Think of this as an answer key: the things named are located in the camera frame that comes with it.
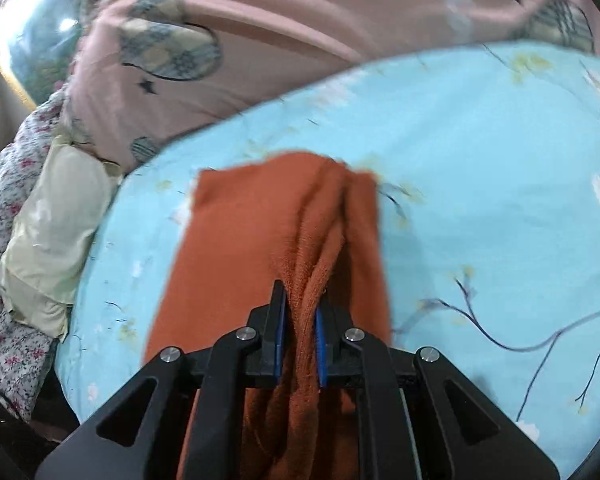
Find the floral fabric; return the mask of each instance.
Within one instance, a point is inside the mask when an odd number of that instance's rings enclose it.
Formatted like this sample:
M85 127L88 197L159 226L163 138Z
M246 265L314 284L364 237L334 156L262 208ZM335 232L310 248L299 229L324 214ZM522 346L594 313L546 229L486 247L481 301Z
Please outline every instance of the floral fabric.
M58 91L20 126L15 140L0 153L0 258L11 238L13 218L40 175L58 122L64 91ZM38 387L48 371L52 339L15 322L0 298L0 390L20 415L29 418Z

